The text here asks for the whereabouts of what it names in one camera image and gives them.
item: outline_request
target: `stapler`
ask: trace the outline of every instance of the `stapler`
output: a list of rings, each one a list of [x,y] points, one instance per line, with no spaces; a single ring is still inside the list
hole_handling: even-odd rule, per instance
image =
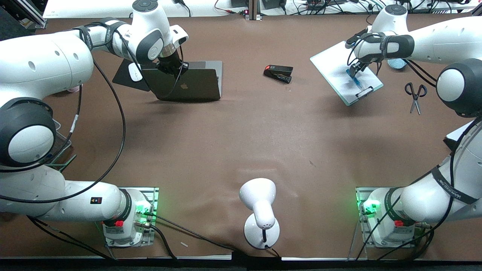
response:
[[[292,72],[293,72],[293,67],[268,65],[266,66],[263,74],[265,76],[274,78],[283,83],[289,84],[291,82]]]

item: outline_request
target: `brown table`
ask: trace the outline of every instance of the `brown table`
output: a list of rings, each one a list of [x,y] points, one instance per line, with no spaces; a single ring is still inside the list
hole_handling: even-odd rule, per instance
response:
[[[462,15],[410,15],[416,29]],[[52,20],[60,31],[92,20]],[[238,198],[241,185],[267,177],[277,185],[274,213],[281,225],[275,248],[285,257],[346,257],[358,219],[355,188],[404,186],[449,153],[444,136],[464,125],[429,89],[420,99],[423,114],[409,114],[412,98],[403,87],[422,83],[412,71],[380,71],[385,86],[351,107],[309,58],[365,27],[363,15],[274,16],[247,22],[240,16],[173,18],[190,35],[187,61],[224,62],[221,101],[181,104],[115,85],[127,119],[123,155],[106,182],[117,186],[160,187],[161,215],[249,255],[243,224],[250,211]],[[121,59],[94,53],[113,78]],[[262,75],[268,64],[293,66],[285,85]],[[433,75],[443,66],[423,64]],[[77,95],[46,101],[54,117],[70,127]],[[84,85],[82,110],[72,136],[75,159],[70,180],[95,180],[110,165],[121,140],[121,118],[107,84],[97,71]],[[426,258],[482,260],[481,220],[450,222],[437,230]],[[93,223],[56,223],[98,249],[103,237]],[[228,253],[204,241],[161,227],[178,256]],[[22,217],[0,223],[3,257],[85,256],[39,231]],[[358,251],[361,237],[357,239]],[[144,248],[114,251],[118,257],[159,257],[160,239]]]

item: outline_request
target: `white lamp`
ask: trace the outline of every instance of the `white lamp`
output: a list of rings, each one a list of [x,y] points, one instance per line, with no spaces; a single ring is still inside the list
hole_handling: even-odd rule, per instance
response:
[[[255,248],[272,247],[280,236],[280,225],[271,208],[275,197],[275,184],[265,178],[248,181],[240,189],[241,201],[254,212],[244,224],[244,236]]]

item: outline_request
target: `lamp base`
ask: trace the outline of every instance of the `lamp base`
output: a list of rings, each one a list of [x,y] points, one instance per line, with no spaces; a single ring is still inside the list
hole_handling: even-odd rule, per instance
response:
[[[280,225],[277,219],[271,229],[266,230],[266,242],[263,242],[263,230],[256,225],[254,214],[251,214],[244,224],[244,237],[248,243],[257,249],[272,247],[280,236]]]

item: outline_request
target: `lamp head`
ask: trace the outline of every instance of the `lamp head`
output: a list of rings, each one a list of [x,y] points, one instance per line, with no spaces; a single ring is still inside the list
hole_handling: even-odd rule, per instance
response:
[[[273,227],[275,217],[271,205],[276,197],[275,184],[266,178],[246,182],[240,189],[240,199],[254,212],[256,224],[263,230]]]

